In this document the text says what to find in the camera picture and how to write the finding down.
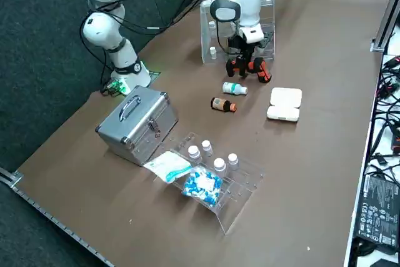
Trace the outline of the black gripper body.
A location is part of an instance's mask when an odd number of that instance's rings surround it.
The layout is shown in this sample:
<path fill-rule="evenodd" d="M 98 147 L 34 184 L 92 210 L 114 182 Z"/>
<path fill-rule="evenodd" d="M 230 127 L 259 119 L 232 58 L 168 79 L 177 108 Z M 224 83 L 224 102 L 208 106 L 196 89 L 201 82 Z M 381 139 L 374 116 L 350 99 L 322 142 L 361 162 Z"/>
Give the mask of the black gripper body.
<path fill-rule="evenodd" d="M 242 56 L 252 56 L 254 51 L 260 46 L 260 42 L 256 43 L 246 43 L 241 44 L 241 55 Z"/>

